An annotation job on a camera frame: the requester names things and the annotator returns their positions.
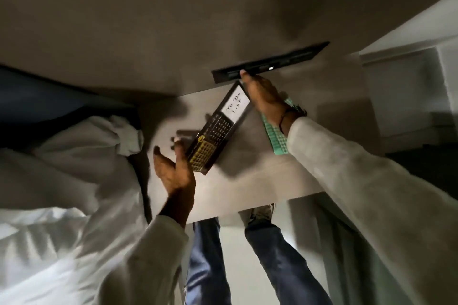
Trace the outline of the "person's right hand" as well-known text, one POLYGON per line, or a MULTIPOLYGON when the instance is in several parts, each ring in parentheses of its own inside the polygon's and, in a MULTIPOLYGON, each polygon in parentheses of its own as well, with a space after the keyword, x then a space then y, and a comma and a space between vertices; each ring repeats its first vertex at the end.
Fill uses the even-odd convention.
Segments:
POLYGON ((265 115, 268 122, 278 127, 282 113, 289 105, 282 99, 277 88, 270 80, 264 78, 264 92, 257 96, 249 96, 259 112, 265 115))

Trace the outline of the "person's left hand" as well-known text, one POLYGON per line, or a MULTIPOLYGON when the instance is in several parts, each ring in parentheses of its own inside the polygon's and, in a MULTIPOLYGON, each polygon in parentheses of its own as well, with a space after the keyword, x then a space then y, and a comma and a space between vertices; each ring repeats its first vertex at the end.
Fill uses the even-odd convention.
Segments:
POLYGON ((190 208, 194 205, 196 180, 186 156, 186 150, 179 137, 174 137, 175 172, 170 175, 157 175, 162 181, 169 198, 178 197, 190 208))

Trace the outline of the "person's left forearm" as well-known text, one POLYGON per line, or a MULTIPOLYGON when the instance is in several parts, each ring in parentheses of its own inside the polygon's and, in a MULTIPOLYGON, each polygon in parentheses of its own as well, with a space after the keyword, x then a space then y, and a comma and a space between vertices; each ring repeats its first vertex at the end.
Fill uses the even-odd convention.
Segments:
POLYGON ((192 206, 170 196, 141 239, 102 281, 93 305, 169 305, 188 243, 182 223, 192 206))

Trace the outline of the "person's right forearm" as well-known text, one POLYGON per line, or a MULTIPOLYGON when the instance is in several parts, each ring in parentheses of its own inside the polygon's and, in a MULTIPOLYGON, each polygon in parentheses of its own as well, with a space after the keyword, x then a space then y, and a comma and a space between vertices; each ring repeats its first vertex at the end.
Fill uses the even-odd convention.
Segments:
POLYGON ((412 303, 458 305, 458 200, 308 117, 287 140, 412 303))

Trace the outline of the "black desk socket panel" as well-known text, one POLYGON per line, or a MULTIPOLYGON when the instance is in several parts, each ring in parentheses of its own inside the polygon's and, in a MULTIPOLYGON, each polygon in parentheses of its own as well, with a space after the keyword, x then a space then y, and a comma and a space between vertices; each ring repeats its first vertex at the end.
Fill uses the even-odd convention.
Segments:
POLYGON ((240 71, 244 70, 251 76, 259 75, 261 73, 280 69, 286 66, 299 64, 305 61, 312 60, 324 48, 330 44, 329 41, 313 44, 305 48, 294 50, 282 55, 271 56, 265 59, 256 61, 247 61, 242 64, 228 66, 225 68, 212 70, 212 76, 216 84, 229 82, 232 80, 240 79, 240 71))

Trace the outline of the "dark wrist band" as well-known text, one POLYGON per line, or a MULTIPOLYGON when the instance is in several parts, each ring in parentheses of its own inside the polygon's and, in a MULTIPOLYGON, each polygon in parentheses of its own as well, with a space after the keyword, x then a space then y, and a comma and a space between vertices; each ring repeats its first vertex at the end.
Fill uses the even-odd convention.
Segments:
POLYGON ((301 117, 307 117, 307 112, 300 106, 289 106, 286 108, 286 110, 282 113, 278 123, 280 132, 285 137, 288 137, 293 123, 301 117))

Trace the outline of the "white blanket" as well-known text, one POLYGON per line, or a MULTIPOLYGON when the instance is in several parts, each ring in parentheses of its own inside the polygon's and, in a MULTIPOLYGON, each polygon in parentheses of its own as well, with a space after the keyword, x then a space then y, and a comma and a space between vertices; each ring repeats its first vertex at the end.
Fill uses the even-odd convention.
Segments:
POLYGON ((0 305, 88 305, 147 227, 128 157, 141 130, 89 117, 0 150, 0 305))

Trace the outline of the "person's right shoe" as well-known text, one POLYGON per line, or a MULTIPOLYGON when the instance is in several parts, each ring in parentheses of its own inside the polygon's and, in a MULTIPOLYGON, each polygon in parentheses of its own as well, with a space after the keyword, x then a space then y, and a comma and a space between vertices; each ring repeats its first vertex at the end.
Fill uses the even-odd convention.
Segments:
POLYGON ((251 208, 238 212, 244 227, 248 227, 250 224, 257 222, 272 222, 272 216, 275 210, 276 204, 268 204, 251 208))

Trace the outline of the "person's left leg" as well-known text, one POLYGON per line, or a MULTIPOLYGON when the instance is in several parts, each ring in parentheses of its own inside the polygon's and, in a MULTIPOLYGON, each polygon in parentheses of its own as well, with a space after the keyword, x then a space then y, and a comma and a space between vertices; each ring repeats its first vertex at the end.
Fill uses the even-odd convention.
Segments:
POLYGON ((217 217, 194 222, 185 305, 231 305, 217 217))

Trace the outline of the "person's leg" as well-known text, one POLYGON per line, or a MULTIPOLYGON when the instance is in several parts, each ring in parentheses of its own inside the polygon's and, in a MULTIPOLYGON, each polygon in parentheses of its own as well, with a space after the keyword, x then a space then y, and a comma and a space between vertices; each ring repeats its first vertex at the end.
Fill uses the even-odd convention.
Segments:
POLYGON ((194 222, 185 305, 231 305, 217 217, 194 222))
POLYGON ((284 239, 279 227, 267 219, 255 219, 245 228, 245 237, 280 305, 333 305, 305 258, 284 239))

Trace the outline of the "dark blue bed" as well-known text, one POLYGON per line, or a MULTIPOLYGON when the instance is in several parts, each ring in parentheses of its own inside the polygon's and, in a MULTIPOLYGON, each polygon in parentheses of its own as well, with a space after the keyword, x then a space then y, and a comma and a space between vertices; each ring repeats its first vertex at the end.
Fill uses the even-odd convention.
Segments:
POLYGON ((33 148, 92 116, 123 117, 141 129, 129 103, 0 64, 0 149, 33 148))

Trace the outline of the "person's right leg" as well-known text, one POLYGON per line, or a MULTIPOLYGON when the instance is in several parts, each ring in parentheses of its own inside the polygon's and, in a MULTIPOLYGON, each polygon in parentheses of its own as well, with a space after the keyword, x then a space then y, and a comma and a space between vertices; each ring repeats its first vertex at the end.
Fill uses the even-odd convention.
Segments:
POLYGON ((279 227, 267 219, 255 219, 245 228, 245 237, 280 305, 333 305, 305 258, 284 239, 279 227))

